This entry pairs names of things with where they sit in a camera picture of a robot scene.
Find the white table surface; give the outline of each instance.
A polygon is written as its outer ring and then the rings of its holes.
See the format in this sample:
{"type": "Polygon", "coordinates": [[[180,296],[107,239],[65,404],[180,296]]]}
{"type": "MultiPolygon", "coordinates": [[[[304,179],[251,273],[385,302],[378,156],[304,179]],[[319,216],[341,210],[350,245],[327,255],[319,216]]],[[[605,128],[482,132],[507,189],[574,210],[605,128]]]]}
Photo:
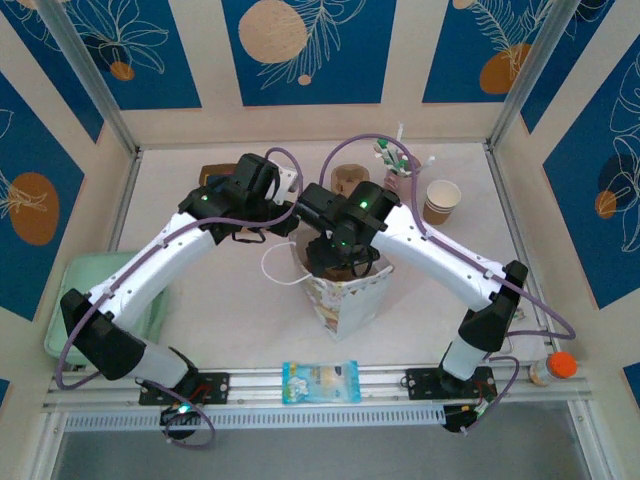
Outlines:
{"type": "MultiPolygon", "coordinates": [[[[280,144],[300,161],[305,183],[318,181],[322,162],[335,142],[280,144]]],[[[120,250],[144,246],[176,212],[178,203],[198,186],[203,165],[236,162],[243,153],[264,154],[273,145],[227,144],[207,148],[148,150],[127,215],[120,250]]],[[[434,179],[456,182],[462,202],[439,229],[485,257],[508,263],[515,250],[491,179],[482,145],[408,142],[412,153],[435,164],[420,176],[419,199],[434,179]]],[[[282,165],[288,160],[273,157],[282,165]]],[[[372,142],[361,141],[343,150],[331,170],[340,164],[365,165],[371,180],[381,182],[384,168],[373,158],[372,142]]],[[[169,314],[161,344],[171,345],[201,368],[276,367],[283,361],[357,360],[363,365],[438,363],[466,312],[466,307],[445,287],[401,260],[395,264],[391,287],[379,316],[348,338],[335,342],[325,332],[299,285],[285,287],[261,272],[260,258],[284,239],[267,234],[262,245],[226,239],[199,262],[189,266],[170,287],[169,314]]],[[[293,280],[296,273],[288,248],[267,259],[273,276],[293,280]]],[[[536,329],[533,309],[521,306],[526,318],[512,330],[536,329]]],[[[513,339],[519,359],[546,355],[539,337],[513,339]]]]}

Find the brown object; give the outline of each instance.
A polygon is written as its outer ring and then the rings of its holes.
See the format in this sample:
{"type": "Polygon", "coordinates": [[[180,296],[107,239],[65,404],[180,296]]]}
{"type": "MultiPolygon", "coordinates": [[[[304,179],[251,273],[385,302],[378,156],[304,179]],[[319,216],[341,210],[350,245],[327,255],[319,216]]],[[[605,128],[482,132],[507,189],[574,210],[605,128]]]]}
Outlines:
{"type": "Polygon", "coordinates": [[[331,191],[349,197],[360,182],[369,181],[369,170],[350,163],[336,167],[331,172],[331,191]]]}
{"type": "Polygon", "coordinates": [[[520,67],[527,58],[529,50],[531,45],[520,43],[491,57],[480,72],[482,91],[492,95],[508,93],[520,73],[520,67]]]}
{"type": "Polygon", "coordinates": [[[464,10],[475,3],[476,0],[453,0],[453,8],[464,10]]]}
{"type": "Polygon", "coordinates": [[[257,62],[282,63],[296,57],[307,45],[304,20],[288,3],[260,0],[238,25],[240,43],[257,62]]]}
{"type": "Polygon", "coordinates": [[[131,68],[131,65],[124,62],[113,62],[111,67],[109,67],[109,70],[111,71],[111,75],[123,82],[133,80],[133,77],[135,76],[135,72],[133,71],[133,68],[131,68]]]}
{"type": "Polygon", "coordinates": [[[39,173],[23,173],[11,183],[9,209],[16,234],[29,245],[43,246],[56,233],[60,203],[55,187],[39,173]]]}
{"type": "MultiPolygon", "coordinates": [[[[311,263],[309,263],[308,259],[304,261],[302,266],[307,270],[307,272],[311,271],[311,263]]],[[[324,272],[324,274],[320,278],[324,278],[325,280],[329,280],[330,282],[350,282],[356,277],[353,276],[351,270],[338,270],[337,268],[330,268],[329,270],[324,272]]]]}
{"type": "Polygon", "coordinates": [[[235,163],[218,163],[216,165],[205,165],[200,170],[200,178],[198,184],[204,187],[208,182],[210,175],[233,175],[236,171],[235,163]]]}
{"type": "Polygon", "coordinates": [[[449,215],[451,215],[451,212],[440,213],[431,210],[429,205],[427,205],[426,203],[424,205],[424,208],[422,209],[422,218],[424,218],[424,221],[429,225],[442,225],[447,221],[449,215]]]}
{"type": "Polygon", "coordinates": [[[616,195],[609,190],[604,190],[596,197],[596,213],[605,220],[613,217],[616,213],[616,195]]]}

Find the flower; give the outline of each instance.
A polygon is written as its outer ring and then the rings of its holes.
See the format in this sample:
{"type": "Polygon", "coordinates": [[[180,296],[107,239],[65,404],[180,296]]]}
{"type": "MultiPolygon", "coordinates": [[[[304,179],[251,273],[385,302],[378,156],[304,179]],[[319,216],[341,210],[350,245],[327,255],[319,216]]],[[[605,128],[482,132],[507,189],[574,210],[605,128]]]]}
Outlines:
{"type": "Polygon", "coordinates": [[[619,170],[609,181],[599,202],[599,214],[608,218],[622,213],[622,251],[640,248],[640,53],[627,69],[611,111],[609,128],[619,170]]]}
{"type": "Polygon", "coordinates": [[[137,0],[73,0],[64,5],[98,68],[116,75],[114,65],[136,64],[164,73],[164,61],[153,47],[164,44],[169,31],[138,20],[137,0]]]}
{"type": "Polygon", "coordinates": [[[25,30],[36,40],[43,42],[46,46],[60,51],[58,44],[51,36],[51,33],[47,29],[46,25],[38,15],[35,7],[30,3],[25,3],[24,0],[3,0],[4,4],[11,11],[14,17],[16,17],[22,23],[25,30]]]}

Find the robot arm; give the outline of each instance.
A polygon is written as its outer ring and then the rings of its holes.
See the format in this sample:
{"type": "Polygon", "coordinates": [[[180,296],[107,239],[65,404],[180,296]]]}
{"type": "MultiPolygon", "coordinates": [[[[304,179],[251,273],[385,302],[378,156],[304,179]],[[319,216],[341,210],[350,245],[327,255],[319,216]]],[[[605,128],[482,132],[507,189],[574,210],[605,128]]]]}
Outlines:
{"type": "Polygon", "coordinates": [[[311,184],[299,198],[296,211],[321,233],[307,248],[312,271],[314,263],[319,265],[314,274],[371,261],[380,250],[431,275],[469,307],[439,367],[445,390],[452,394],[463,390],[487,354],[500,350],[520,298],[495,277],[522,287],[528,270],[520,262],[503,267],[427,224],[429,238],[422,236],[409,207],[371,182],[360,183],[348,199],[311,184]],[[366,249],[374,249],[373,254],[366,249]],[[473,259],[487,273],[479,272],[461,256],[473,259]]]}
{"type": "MultiPolygon", "coordinates": [[[[80,331],[74,345],[109,380],[132,376],[160,383],[185,397],[198,388],[195,366],[179,352],[133,337],[134,322],[152,299],[187,265],[211,251],[241,227],[213,223],[192,228],[174,241],[167,236],[193,222],[210,217],[230,217],[266,221],[282,215],[290,206],[284,196],[293,190],[295,172],[279,167],[256,155],[244,155],[234,175],[218,187],[192,191],[180,204],[156,238],[123,269],[83,295],[71,290],[61,306],[70,334],[96,298],[107,300],[80,331]],[[152,262],[144,262],[118,288],[113,284],[124,272],[137,265],[152,248],[162,247],[152,262]]],[[[451,289],[469,311],[441,363],[442,383],[454,391],[467,381],[487,352],[502,345],[517,307],[517,294],[490,276],[483,276],[438,244],[421,237],[407,206],[398,197],[371,182],[362,182],[347,199],[310,184],[298,199],[296,216],[270,227],[286,236],[298,225],[298,217],[322,235],[308,247],[312,271],[351,268],[371,261],[378,250],[396,254],[433,276],[451,289]]],[[[457,251],[473,257],[494,275],[522,285],[526,268],[512,262],[507,268],[479,257],[426,225],[428,233],[457,251]]]]}
{"type": "MultiPolygon", "coordinates": [[[[184,396],[198,386],[198,371],[179,352],[146,342],[130,334],[140,314],[166,286],[194,260],[210,252],[239,226],[214,223],[188,229],[210,217],[231,217],[267,221],[281,216],[291,206],[284,198],[297,182],[295,170],[282,169],[257,155],[243,155],[235,173],[218,186],[192,191],[179,212],[163,230],[122,269],[93,287],[86,295],[67,292],[61,307],[68,334],[103,295],[107,299],[80,331],[74,345],[109,380],[131,376],[160,383],[184,396]],[[174,241],[166,242],[172,234],[174,241]],[[158,249],[153,261],[144,262],[151,249],[158,249]],[[124,282],[117,279],[134,267],[124,282]]],[[[286,235],[297,227],[290,217],[270,230],[286,235]]]]}

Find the blue snack package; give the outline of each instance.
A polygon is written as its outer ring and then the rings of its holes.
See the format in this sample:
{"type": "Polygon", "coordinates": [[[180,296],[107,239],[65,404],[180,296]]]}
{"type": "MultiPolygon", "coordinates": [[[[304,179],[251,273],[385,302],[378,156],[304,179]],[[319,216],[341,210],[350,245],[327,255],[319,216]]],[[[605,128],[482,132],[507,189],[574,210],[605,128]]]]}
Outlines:
{"type": "Polygon", "coordinates": [[[282,365],[282,403],[359,403],[358,362],[282,365]]]}

